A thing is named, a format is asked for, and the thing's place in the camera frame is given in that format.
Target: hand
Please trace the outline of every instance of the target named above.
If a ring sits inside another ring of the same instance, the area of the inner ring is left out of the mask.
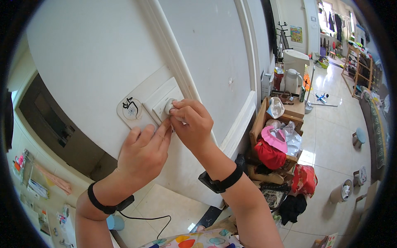
[[[123,178],[144,187],[161,172],[171,141],[171,121],[166,119],[153,135],[154,126],[134,127],[121,147],[117,169]]]
[[[172,102],[174,109],[170,110],[171,122],[178,137],[185,146],[197,156],[207,145],[212,143],[211,130],[214,125],[205,107],[196,100],[183,99]],[[176,117],[184,119],[186,124]]]

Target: light switch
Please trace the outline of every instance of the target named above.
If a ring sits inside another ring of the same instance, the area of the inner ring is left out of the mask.
[[[158,125],[168,118],[164,109],[170,98],[175,98],[178,101],[184,98],[174,77],[168,79],[143,103],[145,109]]]

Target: red bag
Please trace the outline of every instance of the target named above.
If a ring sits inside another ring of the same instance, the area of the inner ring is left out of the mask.
[[[259,160],[269,169],[275,170],[284,165],[287,156],[285,153],[269,145],[260,138],[254,147]]]
[[[299,192],[310,198],[314,195],[317,186],[317,177],[314,168],[310,165],[297,164],[292,179],[292,191]]]

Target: wooden stool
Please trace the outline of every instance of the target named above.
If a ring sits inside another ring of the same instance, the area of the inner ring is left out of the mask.
[[[330,52],[330,55],[331,55],[331,58],[334,59],[336,54],[334,52]]]
[[[362,166],[358,171],[353,172],[353,187],[362,186],[367,181],[367,172]]]
[[[357,127],[356,132],[353,133],[353,137],[354,136],[357,136],[357,140],[353,143],[353,146],[359,143],[358,148],[361,148],[361,145],[364,144],[366,140],[364,131],[360,127]]]

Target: black cable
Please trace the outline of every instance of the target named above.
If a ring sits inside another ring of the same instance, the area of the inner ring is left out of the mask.
[[[158,218],[133,218],[133,217],[125,216],[122,212],[119,212],[119,213],[121,213],[122,216],[124,216],[124,217],[126,217],[126,218],[128,218],[128,219],[154,220],[154,219],[162,219],[162,218],[165,218],[165,217],[169,217],[170,220],[168,221],[168,223],[166,224],[166,226],[164,226],[164,228],[159,232],[159,234],[157,235],[157,238],[156,238],[156,239],[158,239],[158,237],[160,236],[160,234],[164,231],[164,229],[165,229],[165,228],[168,226],[168,224],[171,222],[171,216],[170,216],[170,215],[166,215],[166,216],[158,217]]]

